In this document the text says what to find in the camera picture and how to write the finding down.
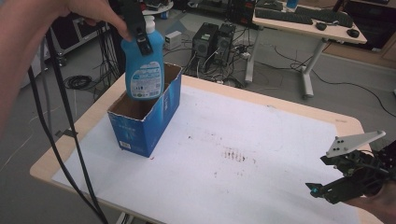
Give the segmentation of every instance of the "bottle cap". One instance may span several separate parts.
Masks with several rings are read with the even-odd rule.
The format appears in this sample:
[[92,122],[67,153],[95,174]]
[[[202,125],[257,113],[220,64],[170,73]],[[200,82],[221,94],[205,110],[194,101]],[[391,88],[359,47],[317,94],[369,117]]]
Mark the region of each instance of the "bottle cap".
[[146,33],[151,34],[155,31],[155,22],[153,16],[145,16],[146,21]]

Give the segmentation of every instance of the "desk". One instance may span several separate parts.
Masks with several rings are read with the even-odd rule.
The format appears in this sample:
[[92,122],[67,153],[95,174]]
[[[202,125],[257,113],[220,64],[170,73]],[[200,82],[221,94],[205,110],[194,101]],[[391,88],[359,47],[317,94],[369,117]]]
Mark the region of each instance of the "desk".
[[[125,90],[124,78],[121,77],[88,111],[76,122],[76,129],[78,131],[78,138],[81,140],[96,123],[106,114],[108,107],[119,98]],[[310,117],[312,119],[322,120],[332,123],[339,135],[351,135],[356,133],[363,133],[363,129],[358,120],[348,116],[335,114],[332,112],[316,109],[313,107],[298,105],[295,103],[279,100],[276,98],[260,95],[253,92],[242,91],[227,86],[222,86],[216,83],[203,81],[193,77],[183,76],[182,85],[193,87],[203,91],[214,92],[220,95],[225,95],[238,99],[241,101],[251,102],[256,105],[270,105],[277,109],[284,110],[293,114]],[[64,160],[69,158],[75,148],[74,140],[68,136],[63,136],[57,142],[60,149],[61,156]],[[41,157],[31,168],[31,175],[37,179],[45,181],[46,183],[61,187],[67,190],[63,185],[59,185],[53,181],[52,176],[60,169],[52,150],[48,150],[43,157]],[[131,214],[131,211],[125,210],[116,204],[109,204],[112,207],[120,209],[123,212]],[[379,223],[370,214],[360,210],[361,223]]]
[[247,60],[247,71],[245,76],[246,82],[251,82],[253,80],[253,66],[255,62],[255,56],[257,53],[257,49],[259,47],[259,40],[262,37],[262,33],[265,33],[264,27],[273,28],[280,31],[287,31],[292,34],[306,35],[318,39],[318,43],[315,48],[312,59],[309,61],[307,67],[302,69],[304,88],[305,88],[304,90],[305,98],[314,96],[314,92],[311,84],[311,78],[309,74],[312,68],[314,67],[315,63],[317,62],[320,53],[326,47],[326,44],[329,39],[344,41],[353,44],[364,44],[367,41],[362,34],[360,34],[358,38],[350,37],[349,35],[347,35],[347,30],[349,28],[344,26],[327,26],[326,30],[320,31],[315,27],[315,22],[312,25],[306,25],[306,24],[287,22],[287,21],[274,21],[274,20],[256,18],[254,14],[253,14],[253,23],[259,26],[259,31],[257,32],[256,41],[253,45],[253,51],[251,53],[251,56]]

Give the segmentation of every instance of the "bottle label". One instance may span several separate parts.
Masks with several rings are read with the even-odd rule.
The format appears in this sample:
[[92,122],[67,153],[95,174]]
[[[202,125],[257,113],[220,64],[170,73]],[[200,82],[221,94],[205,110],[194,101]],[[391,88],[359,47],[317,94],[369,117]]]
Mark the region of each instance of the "bottle label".
[[160,64],[151,62],[137,69],[131,81],[131,92],[135,98],[152,98],[161,93],[162,74]]

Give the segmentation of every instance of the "keyboard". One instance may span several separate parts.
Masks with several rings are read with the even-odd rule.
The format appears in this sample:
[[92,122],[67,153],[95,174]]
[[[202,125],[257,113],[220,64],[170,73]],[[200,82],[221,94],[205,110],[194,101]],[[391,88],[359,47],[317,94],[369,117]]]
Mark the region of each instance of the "keyboard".
[[256,7],[254,14],[257,18],[274,20],[274,21],[288,21],[301,24],[312,25],[311,18],[305,15],[297,15],[292,12],[273,11],[271,9]]
[[338,21],[338,25],[345,27],[352,27],[353,20],[346,13],[334,12],[331,9],[315,10],[307,7],[297,7],[294,11],[295,14],[305,15],[313,20],[334,22]]

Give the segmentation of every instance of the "hand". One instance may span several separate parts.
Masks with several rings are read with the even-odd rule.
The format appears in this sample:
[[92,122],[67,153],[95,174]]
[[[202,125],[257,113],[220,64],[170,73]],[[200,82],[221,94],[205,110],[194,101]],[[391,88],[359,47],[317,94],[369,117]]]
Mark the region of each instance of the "hand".
[[126,23],[111,9],[107,0],[64,0],[65,8],[61,16],[70,11],[87,18],[89,25],[95,25],[97,21],[106,21],[117,28],[119,34],[127,40],[132,40]]
[[396,223],[396,181],[388,181],[371,197],[359,197],[344,202],[375,215],[385,224]]

